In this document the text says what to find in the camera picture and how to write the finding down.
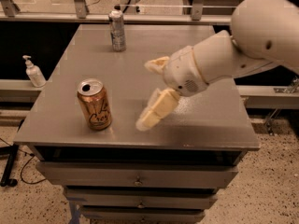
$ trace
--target desk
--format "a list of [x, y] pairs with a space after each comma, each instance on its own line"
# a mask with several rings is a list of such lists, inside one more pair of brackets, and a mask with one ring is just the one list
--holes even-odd
[[[135, 128], [160, 76], [144, 62], [213, 35], [209, 26], [126, 25], [127, 50], [113, 52], [108, 25], [80, 25], [40, 93], [15, 143], [40, 159], [37, 169], [90, 218], [200, 221], [259, 144], [230, 78], [211, 85], [148, 132]], [[76, 96], [100, 79], [112, 124], [90, 130]]]

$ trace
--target dark gray drawer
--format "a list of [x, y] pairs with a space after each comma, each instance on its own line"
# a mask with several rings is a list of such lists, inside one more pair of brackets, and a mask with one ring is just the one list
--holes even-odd
[[132, 221], [169, 221], [169, 222], [190, 222], [201, 221], [205, 217], [202, 211], [172, 210], [135, 210], [122, 208], [95, 208], [81, 207], [80, 213], [86, 218], [103, 220], [132, 220]]
[[50, 183], [63, 186], [225, 188], [236, 167], [119, 163], [39, 162]]
[[208, 209], [216, 195], [165, 189], [64, 189], [69, 202], [79, 205], [135, 208]]

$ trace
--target speckled floor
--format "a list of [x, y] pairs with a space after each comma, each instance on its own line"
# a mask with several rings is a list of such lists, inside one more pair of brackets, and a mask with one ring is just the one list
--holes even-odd
[[[0, 114], [0, 137], [12, 144], [20, 120], [3, 117], [4, 111]], [[261, 149], [250, 152], [239, 163], [239, 174], [227, 189], [220, 190], [219, 199], [206, 211], [201, 224], [299, 224], [299, 112], [276, 119], [273, 124], [275, 136], [268, 135], [261, 117], [251, 116], [251, 122]], [[21, 181], [21, 168], [29, 159], [30, 156], [19, 151], [11, 175], [18, 180], [18, 185], [0, 188], [0, 223], [68, 223], [71, 214], [61, 187], [48, 181], [36, 185]], [[35, 169], [36, 162], [34, 158], [24, 170], [26, 181], [36, 182], [43, 178]], [[2, 158], [0, 175], [5, 164]], [[80, 223], [113, 222], [81, 217]]]

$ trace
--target soda can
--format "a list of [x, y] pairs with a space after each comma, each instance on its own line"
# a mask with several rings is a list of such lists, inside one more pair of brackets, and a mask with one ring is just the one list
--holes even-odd
[[126, 50], [123, 13], [120, 6], [115, 6], [115, 10], [109, 13], [109, 24], [112, 40], [112, 48], [115, 51]]
[[111, 124], [107, 91], [101, 81], [95, 78], [83, 80], [78, 85], [77, 97], [91, 129], [99, 131]]

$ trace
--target white bottle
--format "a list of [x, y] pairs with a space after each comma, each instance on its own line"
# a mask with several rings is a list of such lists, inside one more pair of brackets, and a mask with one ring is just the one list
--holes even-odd
[[26, 74], [30, 78], [31, 82], [34, 84], [35, 87], [42, 87], [46, 84], [46, 79], [44, 78], [43, 74], [41, 73], [39, 67], [34, 65], [29, 59], [31, 56], [22, 56], [24, 60], [26, 60]]

